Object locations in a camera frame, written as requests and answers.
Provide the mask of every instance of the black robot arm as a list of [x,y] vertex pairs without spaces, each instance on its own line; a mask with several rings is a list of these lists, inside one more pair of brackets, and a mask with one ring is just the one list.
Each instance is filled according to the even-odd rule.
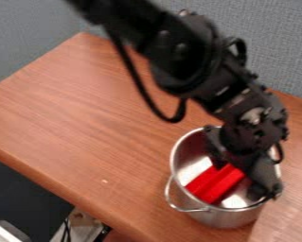
[[186,11],[171,15],[147,0],[67,1],[89,23],[104,26],[112,40],[125,39],[150,60],[159,88],[183,100],[191,98],[223,122],[218,132],[206,127],[214,164],[231,163],[266,195],[279,195],[269,151],[281,150],[279,141],[287,138],[287,113],[245,68],[245,42],[223,38],[203,16]]

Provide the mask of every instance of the wooden table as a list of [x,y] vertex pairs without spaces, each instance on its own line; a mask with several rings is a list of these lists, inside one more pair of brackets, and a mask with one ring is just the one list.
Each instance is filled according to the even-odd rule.
[[[172,112],[174,98],[154,87],[147,62],[134,59]],[[238,230],[202,226],[163,198],[175,140],[219,122],[194,103],[180,124],[160,122],[108,41],[85,33],[0,82],[0,161],[136,242],[302,242],[302,99],[279,96],[290,110],[286,190]]]

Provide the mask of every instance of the gray wall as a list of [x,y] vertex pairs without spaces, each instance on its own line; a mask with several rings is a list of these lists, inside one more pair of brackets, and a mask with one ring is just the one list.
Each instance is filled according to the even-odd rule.
[[[249,45],[249,68],[270,87],[302,96],[302,0],[152,0],[195,10]],[[81,29],[100,33],[81,21]]]
[[60,0],[0,0],[0,80],[79,32]]

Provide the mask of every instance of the stainless steel pot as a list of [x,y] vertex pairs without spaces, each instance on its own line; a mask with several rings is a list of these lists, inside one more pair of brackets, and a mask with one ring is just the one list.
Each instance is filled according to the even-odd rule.
[[254,221],[266,198],[246,198],[250,180],[245,179],[228,192],[220,204],[207,204],[184,188],[186,184],[211,166],[204,148],[203,128],[188,132],[174,145],[171,152],[172,175],[164,190],[166,201],[178,212],[215,228],[236,228]]

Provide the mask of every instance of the pot handle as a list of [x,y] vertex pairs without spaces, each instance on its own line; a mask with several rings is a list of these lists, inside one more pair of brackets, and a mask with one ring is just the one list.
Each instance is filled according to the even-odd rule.
[[171,200],[171,197],[170,197],[172,180],[174,180],[174,175],[171,175],[171,177],[168,178],[168,181],[167,181],[167,184],[166,184],[166,189],[164,189],[166,201],[167,201],[168,205],[171,206],[171,208],[174,208],[178,212],[182,212],[182,213],[208,212],[210,211],[208,207],[188,209],[188,208],[182,208],[172,203],[172,200]]

